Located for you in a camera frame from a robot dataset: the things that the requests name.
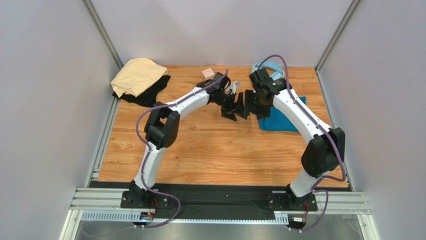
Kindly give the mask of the beige t shirt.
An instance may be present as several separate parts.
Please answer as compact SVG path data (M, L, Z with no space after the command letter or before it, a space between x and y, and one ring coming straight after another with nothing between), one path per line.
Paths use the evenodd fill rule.
M138 97L168 72L165 66L149 58L133 58L122 67L110 85L119 98L122 95Z

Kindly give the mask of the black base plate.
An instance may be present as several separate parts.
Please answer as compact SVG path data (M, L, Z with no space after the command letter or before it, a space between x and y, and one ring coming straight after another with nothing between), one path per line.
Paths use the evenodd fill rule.
M119 189L121 207L123 192L129 190L130 182L91 181L88 186ZM305 214L318 210L313 194L303 206L288 208L284 203L284 186L157 183L153 190L161 194L155 206L147 209L158 219L168 219L177 213L176 220L272 220L274 212Z

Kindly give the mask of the aluminium frame rail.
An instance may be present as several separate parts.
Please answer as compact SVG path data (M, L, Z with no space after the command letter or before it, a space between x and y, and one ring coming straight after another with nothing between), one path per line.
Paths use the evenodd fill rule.
M158 183L140 200L127 183L95 182L76 189L60 239L379 239L363 192L321 187L294 206L285 193L283 186Z

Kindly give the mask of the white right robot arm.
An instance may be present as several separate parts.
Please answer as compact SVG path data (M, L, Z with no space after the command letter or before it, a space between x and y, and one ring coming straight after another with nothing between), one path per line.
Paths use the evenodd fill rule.
M247 90L246 112L265 117L271 107L283 113L296 127L307 146L301 157L302 170L285 189L284 204L289 209L304 205L315 187L329 172L343 163L345 133L331 128L320 120L299 98L284 78L265 77L252 81L253 90Z

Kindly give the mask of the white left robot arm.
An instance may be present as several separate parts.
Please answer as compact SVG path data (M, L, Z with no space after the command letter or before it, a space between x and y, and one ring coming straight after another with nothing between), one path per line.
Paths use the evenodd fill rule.
M145 144L145 151L140 169L124 191L120 206L123 209L153 208L160 194L153 189L160 163L166 150L177 140L180 121L188 114L215 103L221 107L223 118L236 121L244 116L243 93L238 93L241 86L238 81L231 81L227 73L217 72L212 79L204 80L182 97L154 106L142 113L136 121L136 134L141 119L148 115L144 127L145 137L140 140Z

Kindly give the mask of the blue t shirt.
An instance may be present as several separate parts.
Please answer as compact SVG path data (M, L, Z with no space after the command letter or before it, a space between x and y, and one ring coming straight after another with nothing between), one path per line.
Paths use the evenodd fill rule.
M270 106L269 117L259 119L258 125L263 131L298 132L288 117L273 105Z

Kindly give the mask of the black t shirt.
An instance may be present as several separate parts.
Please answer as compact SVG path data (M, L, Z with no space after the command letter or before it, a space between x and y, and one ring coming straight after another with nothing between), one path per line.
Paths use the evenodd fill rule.
M157 82L155 82L151 87L146 89L138 96L123 94L121 97L118 97L115 92L112 93L112 96L116 99L124 100L128 103L134 103L142 107L152 108L157 102L158 94L167 87L170 79L170 75L162 76Z

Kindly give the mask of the light blue headphones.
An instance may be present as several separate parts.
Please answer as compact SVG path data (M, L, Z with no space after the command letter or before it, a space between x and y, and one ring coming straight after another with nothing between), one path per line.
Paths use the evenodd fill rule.
M253 64L250 74L254 73L260 67L261 69L273 70L273 73L269 75L273 80L278 80L286 76L285 70L283 69L281 65L270 60L266 60L263 64L262 62L263 61L260 60L256 62L255 64Z

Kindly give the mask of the pink cube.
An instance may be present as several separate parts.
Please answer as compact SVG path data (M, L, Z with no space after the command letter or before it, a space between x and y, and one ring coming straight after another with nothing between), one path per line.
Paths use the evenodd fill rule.
M207 68L201 71L201 76L204 81L212 80L215 76L215 71L212 68Z

